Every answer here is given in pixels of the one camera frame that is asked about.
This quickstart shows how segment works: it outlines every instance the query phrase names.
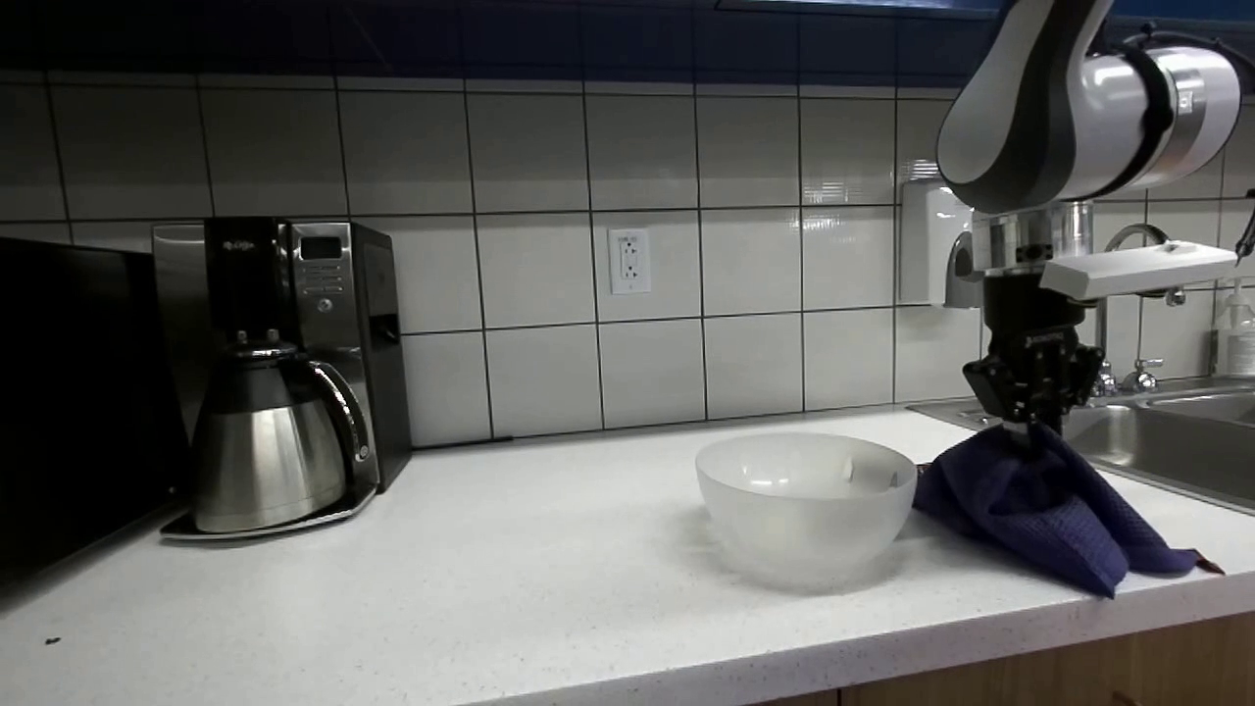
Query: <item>microwave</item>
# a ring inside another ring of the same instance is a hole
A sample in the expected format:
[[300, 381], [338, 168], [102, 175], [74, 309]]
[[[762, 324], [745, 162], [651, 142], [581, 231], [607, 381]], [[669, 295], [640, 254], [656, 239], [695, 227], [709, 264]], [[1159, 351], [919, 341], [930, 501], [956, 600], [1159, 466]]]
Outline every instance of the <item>microwave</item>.
[[0, 233], [0, 600], [186, 491], [150, 254]]

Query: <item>electrical outlet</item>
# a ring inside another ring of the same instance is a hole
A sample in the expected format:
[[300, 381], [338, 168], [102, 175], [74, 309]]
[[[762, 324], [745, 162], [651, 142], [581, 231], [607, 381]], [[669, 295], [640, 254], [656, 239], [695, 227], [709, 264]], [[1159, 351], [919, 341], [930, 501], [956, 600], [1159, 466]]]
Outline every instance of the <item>electrical outlet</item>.
[[656, 248], [641, 227], [610, 231], [610, 295], [651, 295], [656, 288]]

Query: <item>blue wall trim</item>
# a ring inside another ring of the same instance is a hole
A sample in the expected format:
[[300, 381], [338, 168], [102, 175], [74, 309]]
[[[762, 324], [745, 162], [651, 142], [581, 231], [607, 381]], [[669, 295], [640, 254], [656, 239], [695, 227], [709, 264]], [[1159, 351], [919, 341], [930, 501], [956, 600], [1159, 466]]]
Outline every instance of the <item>blue wall trim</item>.
[[[7, 0], [0, 67], [956, 84], [992, 40], [994, 0], [950, 3], [951, 10], [793, 0]], [[1255, 3], [1120, 0], [1119, 10], [1255, 45]]]

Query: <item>coffee maker control panel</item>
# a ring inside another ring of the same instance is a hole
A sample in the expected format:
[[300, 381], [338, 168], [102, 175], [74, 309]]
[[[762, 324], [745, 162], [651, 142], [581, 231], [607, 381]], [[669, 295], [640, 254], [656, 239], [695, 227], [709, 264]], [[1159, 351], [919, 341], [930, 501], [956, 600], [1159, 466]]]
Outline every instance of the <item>coffee maker control panel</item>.
[[288, 270], [304, 348], [356, 343], [356, 282], [350, 223], [292, 223]]

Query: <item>stainless steel carafe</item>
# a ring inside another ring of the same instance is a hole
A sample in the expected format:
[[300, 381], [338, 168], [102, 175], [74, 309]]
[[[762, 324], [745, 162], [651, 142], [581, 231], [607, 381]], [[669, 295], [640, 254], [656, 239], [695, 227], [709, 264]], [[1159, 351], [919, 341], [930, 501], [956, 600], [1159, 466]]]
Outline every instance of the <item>stainless steel carafe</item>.
[[326, 360], [292, 343], [237, 343], [220, 360], [194, 422], [198, 532], [251, 532], [308, 517], [362, 475], [363, 415]]

